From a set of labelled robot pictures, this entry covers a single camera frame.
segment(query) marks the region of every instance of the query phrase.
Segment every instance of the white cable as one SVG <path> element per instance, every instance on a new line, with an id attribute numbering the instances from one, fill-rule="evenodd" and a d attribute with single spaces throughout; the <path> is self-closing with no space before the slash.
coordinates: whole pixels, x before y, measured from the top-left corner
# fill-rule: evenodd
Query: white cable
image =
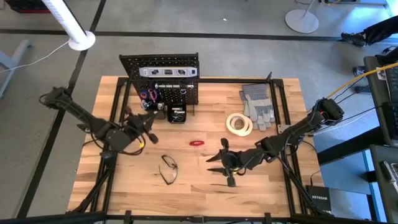
<path id="1" fill-rule="evenodd" d="M 34 65 L 34 64 L 36 64 L 37 62 L 39 62 L 39 61 L 41 61 L 41 60 L 44 60 L 44 59 L 48 58 L 50 55 L 52 55 L 54 52 L 56 52 L 56 51 L 57 51 L 58 49 L 60 49 L 61 47 L 65 46 L 67 43 L 69 43 L 69 41 L 66 42 L 66 43 L 64 43 L 64 44 L 62 44 L 61 46 L 57 47 L 55 50 L 53 50 L 51 53 L 49 53 L 49 54 L 48 54 L 47 56 L 45 56 L 44 58 L 38 59 L 37 61 L 35 61 L 35 62 L 33 62 L 33 63 L 29 63 L 29 64 L 26 64 L 26 65 L 20 65 L 20 66 L 14 67 L 14 68 L 10 68 L 10 69 L 1 71 L 0 73 L 6 72 L 6 71 L 11 71 L 11 70 L 14 70 L 14 69 L 17 69 L 17 68 L 21 68 L 21 67 L 25 67 L 25 66 L 29 66 L 29 65 Z"/>
<path id="2" fill-rule="evenodd" d="M 346 126 L 346 125 L 352 124 L 352 123 L 354 123 L 355 121 L 357 121 L 358 119 L 362 118 L 363 116 L 367 115 L 368 113 L 370 113 L 370 112 L 372 112 L 372 111 L 373 111 L 373 110 L 370 110 L 370 111 L 366 112 L 365 114 L 362 114 L 360 117 L 356 118 L 355 120 L 353 120 L 353 121 L 351 121 L 351 122 L 349 122 L 349 123 L 343 124 L 343 125 L 341 125 L 341 126 L 338 126 L 338 127 L 335 127 L 335 128 L 329 129 L 329 130 L 326 130 L 326 131 L 322 131 L 322 132 L 320 132 L 320 133 L 314 133 L 314 135 L 316 136 L 316 135 L 319 135 L 319 134 L 323 134 L 323 133 L 326 133 L 326 132 L 328 132 L 328 131 L 332 131 L 332 130 L 335 130 L 335 129 L 338 129 L 338 128 L 342 128 L 342 127 L 344 127 L 344 126 Z"/>

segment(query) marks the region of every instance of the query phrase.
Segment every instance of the yellow cable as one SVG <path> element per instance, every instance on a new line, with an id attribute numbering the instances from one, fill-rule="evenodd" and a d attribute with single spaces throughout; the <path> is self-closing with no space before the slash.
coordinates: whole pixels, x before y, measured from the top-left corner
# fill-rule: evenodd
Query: yellow cable
<path id="1" fill-rule="evenodd" d="M 326 3 L 325 0 L 321 0 L 321 1 L 322 1 L 323 4 L 325 4 L 327 6 L 331 6 L 332 4 L 336 4 L 336 3 L 341 2 L 341 0 L 337 0 L 337 1 L 333 2 L 333 3 Z"/>
<path id="2" fill-rule="evenodd" d="M 370 72 L 366 72 L 366 73 L 364 73 L 364 74 L 362 74 L 362 75 L 359 75 L 359 76 L 353 78 L 352 80 L 346 82 L 344 85 L 342 85 L 340 88 L 338 88 L 338 89 L 335 90 L 333 93 L 331 93 L 330 95 L 328 95 L 326 98 L 330 98 L 331 96 L 333 96 L 334 94 L 336 94 L 337 92 L 339 92 L 339 91 L 340 91 L 341 89 L 343 89 L 344 87 L 346 87 L 346 86 L 348 86 L 349 84 L 355 82 L 356 80 L 359 80 L 359 79 L 362 78 L 362 77 L 366 77 L 366 76 L 372 75 L 373 73 L 376 73 L 376 72 L 378 72 L 378 71 L 385 70 L 385 69 L 388 69 L 388 68 L 392 68 L 392 67 L 395 67 L 395 66 L 398 66 L 398 62 L 397 62 L 397 63 L 393 63 L 393 64 L 391 64 L 391 65 L 387 65 L 387 66 L 381 67 L 381 68 L 377 68 L 377 69 L 375 69 L 375 70 L 371 70 Z"/>

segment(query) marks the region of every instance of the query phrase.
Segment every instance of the cable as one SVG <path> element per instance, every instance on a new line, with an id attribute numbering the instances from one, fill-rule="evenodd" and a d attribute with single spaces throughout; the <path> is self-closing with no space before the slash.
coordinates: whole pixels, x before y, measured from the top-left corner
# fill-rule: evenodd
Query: cable
<path id="1" fill-rule="evenodd" d="M 38 59 L 37 61 L 35 61 L 35 62 L 33 62 L 33 63 L 29 63 L 29 64 L 26 64 L 26 65 L 20 65 L 20 66 L 14 67 L 14 68 L 10 68 L 10 69 L 1 71 L 0 73 L 6 72 L 6 71 L 11 71 L 11 70 L 14 70 L 14 69 L 17 69 L 17 68 L 22 68 L 22 67 L 29 66 L 29 65 L 34 65 L 34 64 L 36 64 L 37 62 L 39 62 L 39 61 L 41 61 L 41 60 L 44 60 L 44 59 L 48 58 L 50 55 L 52 55 L 54 52 L 56 52 L 58 49 L 60 49 L 61 47 L 63 47 L 63 46 L 66 45 L 67 43 L 69 43 L 69 41 L 66 42 L 66 43 L 64 43 L 64 44 L 62 44 L 61 46 L 57 47 L 55 50 L 53 50 L 51 53 L 49 53 L 49 54 L 48 54 L 47 56 L 45 56 L 44 58 L 40 58 L 40 59 Z"/>
<path id="2" fill-rule="evenodd" d="M 90 141 L 87 141 L 87 142 L 84 142 L 82 146 L 84 147 L 85 145 L 87 145 L 87 144 L 89 144 L 89 143 L 92 143 L 93 141 L 94 141 L 94 139 L 93 139 L 93 140 L 90 140 Z"/>
<path id="3" fill-rule="evenodd" d="M 307 142 L 307 141 L 302 141 L 302 142 L 305 142 L 305 143 L 309 144 L 310 146 L 312 146 L 313 150 L 315 150 L 315 152 L 317 152 L 317 149 L 315 149 L 315 146 L 314 146 L 313 144 L 311 144 L 311 143 L 309 143 L 309 142 Z M 290 154 L 286 154 L 286 156 L 291 156 L 291 155 L 296 154 L 296 152 L 297 152 L 298 149 L 299 149 L 299 145 L 296 145 L 296 147 L 295 147 L 295 149 L 294 149 L 294 152 L 292 152 L 292 153 L 290 153 Z"/>
<path id="4" fill-rule="evenodd" d="M 315 148 L 315 146 L 313 144 L 311 144 L 311 143 L 309 143 L 307 141 L 303 141 L 303 142 L 305 142 L 305 143 L 309 144 L 310 146 L 312 146 L 313 150 L 315 150 L 315 152 L 318 153 L 317 149 Z"/>
<path id="5" fill-rule="evenodd" d="M 346 83 L 345 83 L 344 85 L 342 85 L 341 87 L 337 88 L 333 93 L 330 93 L 326 98 L 331 98 L 334 94 L 338 93 L 338 92 L 339 92 L 340 90 L 342 90 L 344 87 L 346 87 L 346 86 L 348 86 L 349 84 L 355 82 L 356 80 L 359 80 L 360 78 L 366 77 L 366 76 L 368 76 L 368 75 L 372 75 L 373 73 L 376 73 L 376 72 L 378 72 L 378 71 L 385 70 L 385 69 L 388 69 L 388 68 L 392 68 L 392 67 L 395 67 L 395 66 L 398 66 L 398 62 L 393 63 L 393 64 L 390 64 L 390 65 L 386 65 L 386 66 L 381 67 L 381 68 L 377 68 L 377 69 L 371 70 L 371 71 L 369 71 L 369 72 L 365 72 L 365 73 L 362 74 L 362 75 L 358 75 L 357 77 L 353 78 L 352 80 L 346 82 Z"/>
<path id="6" fill-rule="evenodd" d="M 367 87 L 369 87 L 369 85 L 362 87 L 362 88 L 361 88 L 361 89 L 360 89 L 358 92 L 354 92 L 354 93 L 350 94 L 349 96 L 346 96 L 346 98 L 344 98 L 344 99 L 340 100 L 340 101 L 339 101 L 337 104 L 339 104 L 339 103 L 341 103 L 341 102 L 345 101 L 347 98 L 349 98 L 349 97 L 353 96 L 354 94 L 361 93 L 361 92 L 362 92 L 362 90 L 364 90 L 364 89 L 365 89 L 365 88 L 367 88 Z"/>
<path id="7" fill-rule="evenodd" d="M 47 95 L 48 95 L 48 94 L 44 94 L 44 95 L 41 95 L 41 96 L 39 97 L 39 102 L 40 102 L 42 105 L 44 105 L 44 106 L 46 106 L 46 105 L 43 103 L 43 101 L 42 101 L 41 99 L 42 99 L 43 97 L 47 96 Z M 47 102 L 47 103 L 54 103 L 54 102 L 63 103 L 63 104 L 66 105 L 66 106 L 70 106 L 69 104 L 67 104 L 67 103 L 65 103 L 65 102 L 63 102 L 63 101 L 60 101 L 60 100 L 52 100 L 52 101 L 49 101 L 49 102 Z M 100 146 L 100 145 L 98 144 L 98 142 L 97 142 L 97 139 L 94 138 L 94 134 L 93 134 L 93 131 L 92 131 L 92 129 L 91 129 L 90 121 L 88 121 L 88 120 L 84 117 L 84 115 L 81 114 L 78 110 L 75 110 L 75 111 L 76 111 L 76 113 L 80 114 L 80 117 L 81 117 L 81 118 L 85 119 L 85 121 L 86 121 L 86 123 L 87 123 L 87 126 L 88 126 L 88 129 L 90 130 L 90 136 L 91 136 L 93 142 L 94 142 L 100 149 L 103 150 L 104 148 L 103 148 L 102 146 Z"/>
<path id="8" fill-rule="evenodd" d="M 42 99 L 43 97 L 47 96 L 47 95 L 48 95 L 48 94 L 44 94 L 44 95 L 41 95 L 41 96 L 39 97 L 39 102 L 40 102 L 42 105 L 44 105 L 44 106 L 46 106 L 46 105 L 44 104 L 44 102 L 43 102 L 41 99 Z M 52 100 L 52 101 L 49 101 L 49 102 L 47 102 L 47 103 L 53 103 L 53 102 L 63 103 L 64 105 L 66 104 L 65 102 L 60 101 L 60 100 Z M 84 115 L 81 114 L 79 111 L 77 111 L 77 110 L 75 110 L 75 111 L 76 111 L 78 114 L 80 114 L 80 117 L 81 117 L 81 118 L 85 119 L 85 121 L 86 121 L 86 123 L 87 123 L 87 125 L 88 125 L 88 129 L 90 130 L 91 138 L 92 138 L 92 140 L 90 140 L 90 141 L 88 141 L 88 142 L 85 142 L 85 143 L 83 144 L 83 146 L 86 145 L 86 144 L 88 144 L 88 143 L 93 142 L 93 143 L 95 143 L 100 149 L 103 150 L 104 148 L 98 144 L 97 139 L 94 137 L 94 134 L 93 134 L 93 131 L 92 131 L 92 128 L 91 128 L 90 121 L 88 121 L 88 120 L 84 117 Z M 129 155 L 129 156 L 138 156 L 138 155 L 141 154 L 142 151 L 144 150 L 145 145 L 146 145 L 146 140 L 145 140 L 145 138 L 143 137 L 143 135 L 142 135 L 138 130 L 134 129 L 134 128 L 131 127 L 131 126 L 127 126 L 127 128 L 133 130 L 133 131 L 137 134 L 137 139 L 138 139 L 138 141 L 140 142 L 139 149 L 136 150 L 136 151 L 134 151 L 134 152 L 120 151 L 119 153 L 121 153 L 121 154 L 126 154 L 126 155 Z"/>
<path id="9" fill-rule="evenodd" d="M 337 95 L 333 100 L 336 100 L 339 96 L 341 96 L 342 94 L 344 94 L 347 90 L 349 90 L 351 87 L 353 87 L 357 82 L 361 81 L 362 78 L 360 78 L 359 80 L 355 81 L 352 85 L 350 85 L 349 87 L 346 88 L 346 90 L 344 90 L 342 93 L 340 93 L 339 95 Z"/>
<path id="10" fill-rule="evenodd" d="M 331 5 L 334 5 L 334 4 L 336 4 L 336 3 L 341 2 L 341 0 L 337 0 L 337 1 L 333 2 L 333 3 L 326 3 L 325 0 L 321 0 L 321 1 L 322 1 L 323 4 L 325 4 L 325 5 L 327 5 L 327 6 L 331 6 Z"/>
<path id="11" fill-rule="evenodd" d="M 366 114 L 364 114 L 364 115 L 362 115 L 362 116 L 356 118 L 355 120 L 353 120 L 353 121 L 351 121 L 351 122 L 349 122 L 349 123 L 343 124 L 343 125 L 341 125 L 341 126 L 338 126 L 338 127 L 332 128 L 332 129 L 329 129 L 329 130 L 327 130 L 327 131 L 322 131 L 322 130 L 328 129 L 328 128 L 330 128 L 331 126 L 327 126 L 327 127 L 325 127 L 325 128 L 319 129 L 317 132 L 314 133 L 314 135 L 323 134 L 323 133 L 325 133 L 325 132 L 332 131 L 332 130 L 335 130 L 335 129 L 338 129 L 338 128 L 342 128 L 343 126 L 346 126 L 346 125 L 349 125 L 349 124 L 351 124 L 351 123 L 354 123 L 355 121 L 359 120 L 359 119 L 362 118 L 363 116 L 365 116 L 365 115 L 367 115 L 368 113 L 372 112 L 373 109 L 376 109 L 376 108 L 371 108 L 371 109 L 368 109 L 368 110 L 366 110 L 366 111 L 362 111 L 362 112 L 360 112 L 360 113 L 358 113 L 358 114 L 356 114 L 356 115 L 354 115 L 354 116 L 350 116 L 349 118 L 343 119 L 342 121 L 340 121 L 340 123 L 343 122 L 343 121 L 346 121 L 346 120 L 348 120 L 348 119 L 354 118 L 354 117 L 356 117 L 356 116 L 359 116 L 359 115 L 361 115 L 361 114 L 367 112 Z"/>
<path id="12" fill-rule="evenodd" d="M 316 171 L 315 173 L 313 173 L 313 174 L 311 175 L 311 177 L 310 177 L 311 186 L 313 186 L 312 176 L 314 176 L 315 174 L 317 174 L 317 173 L 319 173 L 319 172 L 321 172 L 321 170 L 318 170 L 318 171 Z"/>
<path id="13" fill-rule="evenodd" d="M 315 106 L 313 107 L 314 109 L 316 109 L 316 108 L 318 107 L 319 101 L 320 101 L 320 100 L 317 100 L 317 102 L 315 103 Z M 312 122 L 313 118 L 315 117 L 315 112 L 316 112 L 316 110 L 312 110 L 312 111 L 311 111 L 312 115 L 311 115 L 310 121 L 308 121 L 308 123 L 311 123 L 311 122 Z M 297 130 L 295 130 L 294 132 L 296 133 L 297 131 L 299 131 L 300 129 L 302 129 L 302 128 L 304 128 L 304 127 L 305 127 L 305 126 L 302 126 L 301 128 L 298 128 Z M 287 136 L 286 142 L 285 142 L 285 146 L 284 146 L 283 150 L 286 150 L 287 143 L 288 143 L 290 137 L 292 136 L 292 134 L 293 134 L 293 132 L 290 132 L 289 136 Z"/>
<path id="14" fill-rule="evenodd" d="M 297 0 L 294 0 L 296 3 L 299 3 L 299 4 L 303 4 L 303 5 L 309 5 L 309 4 L 311 4 L 311 3 L 304 3 L 304 2 L 299 2 L 299 1 L 297 1 Z"/>

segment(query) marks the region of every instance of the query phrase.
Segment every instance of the safety glasses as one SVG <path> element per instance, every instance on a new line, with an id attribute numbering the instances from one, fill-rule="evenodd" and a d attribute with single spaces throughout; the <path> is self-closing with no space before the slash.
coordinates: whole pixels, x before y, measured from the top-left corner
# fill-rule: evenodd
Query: safety glasses
<path id="1" fill-rule="evenodd" d="M 172 168 L 173 174 L 172 174 L 172 178 L 169 177 L 169 176 L 167 176 L 167 178 L 166 178 L 166 177 L 163 175 L 162 171 L 160 170 L 160 165 L 159 165 L 159 173 L 160 173 L 160 176 L 162 176 L 164 182 L 165 182 L 167 185 L 173 184 L 174 181 L 175 181 L 175 179 L 177 178 L 177 175 L 178 175 L 177 163 L 174 161 L 173 158 L 171 158 L 170 156 L 167 156 L 167 155 L 163 155 L 163 156 L 162 156 L 162 160 L 166 163 L 166 165 L 167 165 L 169 168 Z"/>

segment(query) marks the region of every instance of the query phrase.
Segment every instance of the masking tape roll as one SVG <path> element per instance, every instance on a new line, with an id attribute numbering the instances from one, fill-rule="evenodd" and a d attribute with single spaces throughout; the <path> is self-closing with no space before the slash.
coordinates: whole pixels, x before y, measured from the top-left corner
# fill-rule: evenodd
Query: masking tape roll
<path id="1" fill-rule="evenodd" d="M 242 129 L 235 129 L 235 123 L 238 120 L 242 120 L 243 121 L 243 128 Z M 253 123 L 251 122 L 251 120 L 240 113 L 233 113 L 231 115 L 228 116 L 228 118 L 226 119 L 226 127 L 228 128 L 229 131 L 231 131 L 233 134 L 236 134 L 237 136 L 247 136 L 248 134 L 251 133 L 251 131 L 253 130 Z"/>

